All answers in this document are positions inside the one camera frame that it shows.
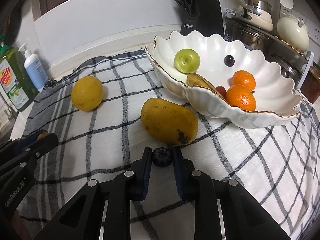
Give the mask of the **jar of red sauce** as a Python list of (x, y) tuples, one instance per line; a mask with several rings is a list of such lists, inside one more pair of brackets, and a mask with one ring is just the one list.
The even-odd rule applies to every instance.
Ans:
[(313, 63), (300, 89), (301, 93), (311, 103), (315, 103), (320, 95), (319, 65)]

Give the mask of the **small brownish banana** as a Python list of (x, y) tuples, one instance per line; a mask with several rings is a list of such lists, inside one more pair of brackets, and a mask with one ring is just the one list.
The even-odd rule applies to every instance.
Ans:
[(196, 73), (190, 73), (187, 75), (187, 82), (189, 86), (193, 87), (202, 87), (212, 91), (217, 94), (219, 97), (223, 98), (222, 94), (218, 92), (218, 90), (204, 77), (200, 76)]

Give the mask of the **black knife block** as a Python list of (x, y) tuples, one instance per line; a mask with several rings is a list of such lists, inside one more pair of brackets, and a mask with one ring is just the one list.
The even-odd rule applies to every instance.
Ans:
[(213, 34), (224, 35), (223, 19), (219, 0), (191, 0), (181, 14), (180, 33), (187, 36), (193, 30), (205, 37)]

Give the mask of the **white wall socket strip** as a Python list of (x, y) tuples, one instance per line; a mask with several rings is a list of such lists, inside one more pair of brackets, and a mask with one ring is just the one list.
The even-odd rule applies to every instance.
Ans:
[(319, 24), (312, 22), (312, 20), (308, 19), (306, 16), (300, 14), (294, 9), (287, 9), (286, 7), (281, 6), (280, 10), (281, 12), (291, 14), (296, 18), (298, 18), (299, 20), (303, 21), (307, 26), (309, 37), (313, 42), (319, 45)]

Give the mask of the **green dish soap bottle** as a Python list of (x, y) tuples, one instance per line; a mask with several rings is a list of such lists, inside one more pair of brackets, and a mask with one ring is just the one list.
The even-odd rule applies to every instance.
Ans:
[(19, 112), (24, 111), (38, 94), (25, 70), (24, 61), (17, 47), (9, 48), (1, 42), (1, 86)]

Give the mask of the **blue pump soap bottle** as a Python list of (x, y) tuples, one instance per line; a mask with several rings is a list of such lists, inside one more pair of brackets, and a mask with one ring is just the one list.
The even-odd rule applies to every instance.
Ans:
[(44, 70), (44, 67), (41, 63), (39, 56), (35, 53), (32, 53), (31, 50), (27, 48), (27, 43), (24, 43), (18, 51), (24, 49), (24, 67), (27, 71), (29, 78), (31, 79), (33, 85), (37, 90), (42, 90), (47, 84), (49, 77)]

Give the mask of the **cream kettle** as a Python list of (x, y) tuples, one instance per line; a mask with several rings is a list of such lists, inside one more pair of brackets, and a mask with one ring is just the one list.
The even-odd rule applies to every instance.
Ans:
[(280, 12), (276, 26), (279, 37), (300, 53), (309, 47), (308, 29), (302, 20), (286, 12)]

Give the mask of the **dark purple plum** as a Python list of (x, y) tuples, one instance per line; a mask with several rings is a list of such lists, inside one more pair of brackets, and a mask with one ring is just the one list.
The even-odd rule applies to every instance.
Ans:
[(235, 64), (235, 59), (232, 55), (226, 55), (224, 58), (224, 63), (228, 67), (232, 67)]

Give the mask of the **blueberry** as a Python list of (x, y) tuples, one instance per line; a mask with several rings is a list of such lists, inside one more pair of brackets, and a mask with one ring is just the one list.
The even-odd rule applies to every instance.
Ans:
[(152, 152), (152, 162), (157, 167), (168, 167), (172, 164), (172, 154), (165, 147), (158, 147)]

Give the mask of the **checkered kitchen cloth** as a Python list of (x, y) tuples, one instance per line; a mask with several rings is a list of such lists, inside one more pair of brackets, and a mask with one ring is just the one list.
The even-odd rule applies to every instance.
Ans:
[(141, 121), (152, 98), (191, 109), (166, 91), (139, 50), (92, 58), (36, 97), (23, 131), (45, 129), (58, 144), (39, 159), (34, 187), (18, 207), (36, 236), (55, 214), (94, 179), (127, 171), (151, 148), (146, 198), (130, 204), (132, 239), (193, 239), (194, 207), (180, 198), (175, 161), (189, 159), (219, 181), (235, 179), (292, 239), (304, 239), (319, 221), (319, 118), (302, 103), (299, 116), (280, 126), (244, 129), (226, 119), (196, 113), (199, 130), (188, 145), (151, 137)]

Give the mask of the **steel pot under rack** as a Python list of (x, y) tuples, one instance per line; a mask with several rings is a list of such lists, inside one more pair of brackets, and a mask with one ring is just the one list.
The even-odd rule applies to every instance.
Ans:
[(266, 52), (270, 46), (268, 36), (243, 24), (227, 23), (225, 38), (230, 42), (241, 41), (249, 50), (257, 49)]

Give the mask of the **large orange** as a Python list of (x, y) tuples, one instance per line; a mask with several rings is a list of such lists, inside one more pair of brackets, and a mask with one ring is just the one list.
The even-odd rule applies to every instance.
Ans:
[(239, 107), (243, 111), (255, 111), (257, 103), (251, 90), (243, 85), (231, 86), (225, 95), (229, 105)]

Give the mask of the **glass pot lid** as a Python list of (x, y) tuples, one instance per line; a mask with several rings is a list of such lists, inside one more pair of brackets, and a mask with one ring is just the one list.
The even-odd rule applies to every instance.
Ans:
[(276, 53), (273, 53), (272, 58), (275, 62), (277, 62), (281, 67), (281, 74), (285, 78), (291, 78), (294, 80), (299, 80), (301, 78), (301, 73), (299, 70), (297, 70), (292, 64), (287, 62), (284, 58), (277, 55)]

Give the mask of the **yellow mango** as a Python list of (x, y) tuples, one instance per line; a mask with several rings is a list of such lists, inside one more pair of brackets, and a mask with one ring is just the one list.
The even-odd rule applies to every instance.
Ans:
[(197, 117), (190, 109), (159, 98), (144, 103), (141, 120), (151, 137), (173, 146), (191, 143), (199, 129)]

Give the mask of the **small yellow-green fruit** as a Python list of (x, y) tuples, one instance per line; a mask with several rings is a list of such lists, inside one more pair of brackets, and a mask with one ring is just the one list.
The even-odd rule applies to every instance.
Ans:
[(37, 140), (40, 140), (44, 137), (46, 137), (49, 133), (48, 132), (42, 132), (38, 137), (37, 137)]

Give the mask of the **red grape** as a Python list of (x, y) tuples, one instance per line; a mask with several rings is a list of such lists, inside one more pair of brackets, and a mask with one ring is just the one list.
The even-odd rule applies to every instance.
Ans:
[(221, 94), (222, 97), (226, 96), (226, 90), (223, 86), (217, 86), (216, 90)]

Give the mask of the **small orange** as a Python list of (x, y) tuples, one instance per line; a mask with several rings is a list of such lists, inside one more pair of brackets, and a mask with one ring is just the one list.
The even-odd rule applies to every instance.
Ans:
[(244, 70), (239, 70), (232, 76), (232, 85), (243, 85), (249, 90), (255, 90), (256, 81), (251, 73)]

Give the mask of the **yellow lemon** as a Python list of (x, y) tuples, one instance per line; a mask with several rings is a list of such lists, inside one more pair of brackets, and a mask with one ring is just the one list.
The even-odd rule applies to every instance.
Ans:
[(101, 81), (94, 76), (86, 76), (76, 81), (71, 101), (77, 109), (89, 112), (97, 108), (103, 100), (104, 88)]

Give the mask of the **metal kitchen rack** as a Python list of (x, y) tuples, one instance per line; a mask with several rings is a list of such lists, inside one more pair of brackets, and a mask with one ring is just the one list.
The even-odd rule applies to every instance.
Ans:
[(292, 64), (301, 73), (301, 78), (299, 80), (294, 80), (296, 84), (296, 89), (301, 89), (302, 84), (309, 72), (309, 69), (313, 64), (314, 53), (312, 51), (309, 50), (305, 53), (300, 53), (299, 51), (297, 51), (295, 48), (293, 48), (292, 46), (284, 42), (282, 39), (280, 39), (276, 35), (272, 35), (271, 33), (264, 31), (263, 29), (260, 29), (248, 23), (242, 22), (237, 18), (235, 18), (234, 15), (231, 15), (231, 14), (226, 14), (225, 16), (225, 35), (226, 35), (227, 23), (243, 24), (246, 27), (250, 27), (268, 36), (268, 38), (270, 39), (270, 46), (266, 52), (263, 52), (265, 59), (269, 62), (275, 62), (271, 55), (273, 53), (276, 53), (277, 55), (284, 58), (287, 62)]

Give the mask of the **green apple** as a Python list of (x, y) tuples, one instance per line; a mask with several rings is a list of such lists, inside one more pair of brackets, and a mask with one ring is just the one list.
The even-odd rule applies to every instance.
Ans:
[(200, 67), (199, 54), (189, 48), (178, 51), (174, 58), (174, 65), (179, 72), (184, 74), (194, 73)]

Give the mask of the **white scalloped fruit bowl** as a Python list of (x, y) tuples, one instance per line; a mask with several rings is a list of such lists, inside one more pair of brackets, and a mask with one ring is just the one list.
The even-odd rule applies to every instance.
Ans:
[[(189, 86), (187, 75), (174, 65), (176, 53), (185, 48), (199, 54), (201, 63), (197, 74), (214, 87), (228, 89), (237, 70), (251, 73), (256, 81), (255, 111), (243, 111), (208, 89)], [(167, 39), (155, 36), (145, 52), (162, 86), (171, 94), (188, 100), (204, 116), (226, 118), (240, 128), (256, 129), (283, 125), (300, 115), (302, 97), (294, 93), (294, 80), (283, 77), (280, 65), (266, 61), (262, 51), (248, 50), (240, 41), (227, 42), (219, 34), (205, 37), (196, 30), (187, 36), (173, 31)], [(234, 57), (234, 66), (225, 65), (226, 55)]]

